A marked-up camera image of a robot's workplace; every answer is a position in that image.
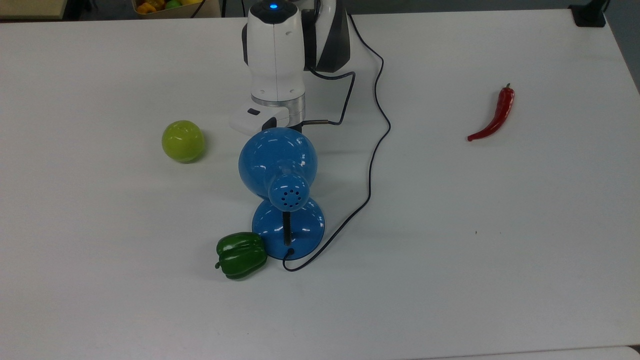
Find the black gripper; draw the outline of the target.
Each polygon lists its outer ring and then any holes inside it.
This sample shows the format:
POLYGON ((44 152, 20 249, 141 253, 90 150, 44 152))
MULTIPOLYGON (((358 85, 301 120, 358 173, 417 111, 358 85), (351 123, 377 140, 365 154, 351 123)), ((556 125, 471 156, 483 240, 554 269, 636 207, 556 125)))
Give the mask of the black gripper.
POLYGON ((303 133, 302 123, 293 126, 278 126, 278 120, 271 117, 262 125, 262 133, 268 135, 301 135, 303 133))

